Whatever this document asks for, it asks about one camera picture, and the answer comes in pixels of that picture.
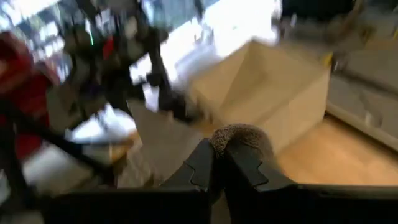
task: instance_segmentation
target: gray fabric object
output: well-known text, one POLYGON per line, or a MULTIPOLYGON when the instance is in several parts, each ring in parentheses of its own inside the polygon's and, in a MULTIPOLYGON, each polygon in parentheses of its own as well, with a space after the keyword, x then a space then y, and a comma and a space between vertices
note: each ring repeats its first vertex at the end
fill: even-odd
POLYGON ((271 142, 267 134, 260 128, 250 124, 229 124, 217 129, 210 139, 210 144, 214 147, 217 158, 223 157, 226 146, 230 141, 238 141, 252 147, 260 160, 266 161, 277 170, 282 170, 274 159, 271 142))
POLYGON ((139 101, 128 101, 128 105, 142 141, 140 160, 150 167, 156 182, 167 180, 188 159, 203 135, 161 111, 148 110, 139 101))

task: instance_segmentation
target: wooden table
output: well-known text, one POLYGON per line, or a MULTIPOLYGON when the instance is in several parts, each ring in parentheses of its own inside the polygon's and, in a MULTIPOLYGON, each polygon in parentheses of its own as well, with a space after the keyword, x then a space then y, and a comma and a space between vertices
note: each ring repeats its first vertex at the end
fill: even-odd
MULTIPOLYGON (((205 136, 215 127, 197 123, 205 136)), ((398 185, 398 156, 331 116, 277 155, 292 180, 312 184, 398 185)))

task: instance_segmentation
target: red object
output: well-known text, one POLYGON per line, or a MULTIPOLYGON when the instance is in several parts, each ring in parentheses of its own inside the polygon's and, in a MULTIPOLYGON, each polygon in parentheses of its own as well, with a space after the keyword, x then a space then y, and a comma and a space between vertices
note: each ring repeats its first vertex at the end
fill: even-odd
MULTIPOLYGON (((25 44, 9 32, 0 34, 0 95, 11 101, 22 112, 49 125, 45 93, 51 81, 36 69, 25 44)), ((0 116, 0 125, 6 119, 0 116)), ((38 136, 18 133, 16 152, 19 159, 40 148, 38 136)))
POLYGON ((112 53, 112 51, 114 49, 113 45, 114 45, 113 44, 113 38, 111 37, 111 38, 108 39, 108 41, 106 41, 106 43, 105 43, 105 45, 103 47, 103 52, 104 52, 104 58, 105 59, 107 59, 111 55, 111 53, 112 53))

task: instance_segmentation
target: cardboard box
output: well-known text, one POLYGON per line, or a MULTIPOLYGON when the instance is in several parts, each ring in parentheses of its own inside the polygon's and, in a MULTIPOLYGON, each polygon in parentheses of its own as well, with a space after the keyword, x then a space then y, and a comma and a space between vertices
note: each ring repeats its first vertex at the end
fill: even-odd
POLYGON ((275 153, 323 119, 329 69, 305 52, 253 39, 195 75, 189 96, 213 124, 253 124, 275 153))

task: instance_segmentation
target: wooden floor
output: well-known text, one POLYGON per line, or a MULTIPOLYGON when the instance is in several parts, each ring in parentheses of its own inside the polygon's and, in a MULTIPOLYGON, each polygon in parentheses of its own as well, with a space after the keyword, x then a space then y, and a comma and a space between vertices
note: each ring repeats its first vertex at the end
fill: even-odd
POLYGON ((397 154, 326 117, 277 159, 285 174, 301 183, 398 185, 397 154))

